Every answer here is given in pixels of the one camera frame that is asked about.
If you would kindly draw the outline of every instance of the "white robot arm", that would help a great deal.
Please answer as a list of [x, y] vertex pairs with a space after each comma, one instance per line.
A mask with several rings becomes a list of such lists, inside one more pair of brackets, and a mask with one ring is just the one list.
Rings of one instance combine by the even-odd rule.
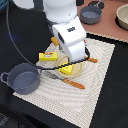
[[77, 1], [83, 0], [13, 0], [23, 9], [44, 11], [50, 32], [56, 37], [70, 61], [84, 59], [86, 31], [77, 16]]

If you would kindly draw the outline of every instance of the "placemat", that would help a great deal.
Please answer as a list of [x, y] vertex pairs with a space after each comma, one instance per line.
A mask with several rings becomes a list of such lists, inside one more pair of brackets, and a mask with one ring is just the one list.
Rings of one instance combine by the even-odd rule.
[[[35, 92], [29, 95], [17, 93], [13, 95], [76, 126], [89, 128], [115, 45], [89, 38], [85, 40], [91, 58], [98, 59], [98, 63], [83, 62], [82, 74], [71, 79], [83, 84], [85, 89], [81, 90], [60, 80], [50, 79], [42, 72], [40, 86]], [[58, 52], [58, 59], [65, 56], [53, 43], [50, 44], [46, 52]], [[38, 61], [37, 65], [54, 67], [56, 61]], [[58, 75], [56, 70], [50, 72]]]

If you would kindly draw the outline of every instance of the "saucepan handle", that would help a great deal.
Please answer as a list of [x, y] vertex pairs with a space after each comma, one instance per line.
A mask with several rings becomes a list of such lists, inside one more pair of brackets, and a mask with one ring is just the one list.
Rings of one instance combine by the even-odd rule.
[[2, 74], [1, 74], [1, 76], [0, 76], [0, 80], [1, 80], [1, 82], [3, 82], [3, 83], [5, 83], [5, 84], [7, 84], [8, 85], [8, 82], [6, 82], [6, 81], [4, 81], [3, 80], [3, 75], [9, 75], [9, 73], [7, 73], [7, 72], [3, 72]]

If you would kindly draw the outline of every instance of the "table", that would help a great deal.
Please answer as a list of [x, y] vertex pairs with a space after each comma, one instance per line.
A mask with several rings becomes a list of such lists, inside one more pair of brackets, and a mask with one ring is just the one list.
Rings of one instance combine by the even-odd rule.
[[[25, 63], [11, 44], [5, 21], [5, 12], [3, 12], [0, 14], [0, 74], [9, 72], [20, 63]], [[47, 49], [52, 37], [48, 30], [44, 13], [25, 11], [13, 6], [10, 9], [9, 21], [16, 45], [31, 62], [36, 63], [38, 61], [38, 53]], [[115, 50], [90, 128], [127, 128], [128, 44], [91, 34], [88, 34], [87, 37], [115, 44]], [[78, 128], [45, 110], [13, 96], [13, 90], [1, 82], [0, 104], [24, 113], [52, 128]]]

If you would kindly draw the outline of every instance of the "gray pot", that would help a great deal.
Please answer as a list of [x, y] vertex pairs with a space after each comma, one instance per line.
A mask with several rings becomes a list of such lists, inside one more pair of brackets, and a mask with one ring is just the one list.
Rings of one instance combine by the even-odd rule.
[[92, 6], [85, 6], [80, 10], [80, 20], [85, 24], [95, 24], [100, 21], [102, 10], [98, 7], [102, 0]]
[[[23, 63], [15, 66], [9, 73], [2, 73], [0, 79], [16, 93], [27, 95], [38, 88], [40, 84], [40, 74], [35, 67], [28, 63]], [[3, 75], [7, 75], [7, 82], [3, 80]]]

